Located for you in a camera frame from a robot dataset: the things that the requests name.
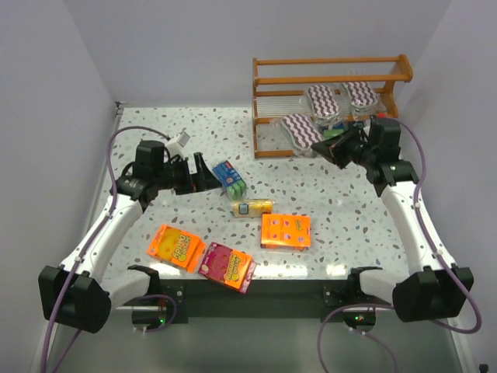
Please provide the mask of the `silver scourer pack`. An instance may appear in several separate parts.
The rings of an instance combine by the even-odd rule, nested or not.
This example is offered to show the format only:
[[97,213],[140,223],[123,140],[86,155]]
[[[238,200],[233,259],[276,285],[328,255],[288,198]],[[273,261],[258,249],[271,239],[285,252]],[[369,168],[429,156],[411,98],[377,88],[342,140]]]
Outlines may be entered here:
[[301,113],[292,113],[277,119],[287,137],[290,139],[294,154],[303,158],[315,158],[317,153],[312,145],[319,143],[323,137],[310,117]]

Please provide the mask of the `pink grey zigzag sponge pack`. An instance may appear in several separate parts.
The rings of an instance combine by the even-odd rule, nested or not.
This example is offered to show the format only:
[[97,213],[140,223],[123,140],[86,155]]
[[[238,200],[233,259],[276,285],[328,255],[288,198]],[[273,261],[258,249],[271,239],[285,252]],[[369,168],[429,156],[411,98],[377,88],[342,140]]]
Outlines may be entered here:
[[365,120],[381,112],[380,97],[369,82],[342,82],[339,106],[354,120]]

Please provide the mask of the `orange Scrub Mommy box back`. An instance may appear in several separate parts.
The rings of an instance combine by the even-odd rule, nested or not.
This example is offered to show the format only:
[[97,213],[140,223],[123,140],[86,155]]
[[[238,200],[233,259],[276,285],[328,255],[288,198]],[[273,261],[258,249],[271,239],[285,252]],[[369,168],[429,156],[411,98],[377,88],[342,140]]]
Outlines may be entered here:
[[264,214],[261,225],[261,247],[294,249],[311,247],[311,218],[305,215]]

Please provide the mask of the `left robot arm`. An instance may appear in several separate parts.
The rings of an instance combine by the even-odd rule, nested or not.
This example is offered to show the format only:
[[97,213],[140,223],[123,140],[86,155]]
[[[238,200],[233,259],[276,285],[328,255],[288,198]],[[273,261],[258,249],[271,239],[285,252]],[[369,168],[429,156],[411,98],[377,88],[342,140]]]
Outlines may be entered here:
[[112,180],[110,196],[82,241],[57,267],[46,266],[38,284],[43,315],[88,333],[97,333],[109,314],[135,298],[163,295],[158,271],[133,265],[115,281],[104,281],[106,268],[123,237],[162,190],[177,195],[220,187],[200,152],[193,155],[196,171],[161,141],[142,141],[134,161]]

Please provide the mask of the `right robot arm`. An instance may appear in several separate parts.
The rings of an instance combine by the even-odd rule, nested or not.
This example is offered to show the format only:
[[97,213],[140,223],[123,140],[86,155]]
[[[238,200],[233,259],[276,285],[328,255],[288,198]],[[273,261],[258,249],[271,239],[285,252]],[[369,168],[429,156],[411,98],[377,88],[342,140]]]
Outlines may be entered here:
[[471,270],[449,254],[422,199],[423,175],[400,156],[402,125],[394,118],[370,118],[367,131],[353,126],[311,147],[340,169],[362,166],[394,221],[408,264],[408,276],[380,267],[353,268],[348,290],[394,307],[403,322],[449,319],[459,315],[474,283]]

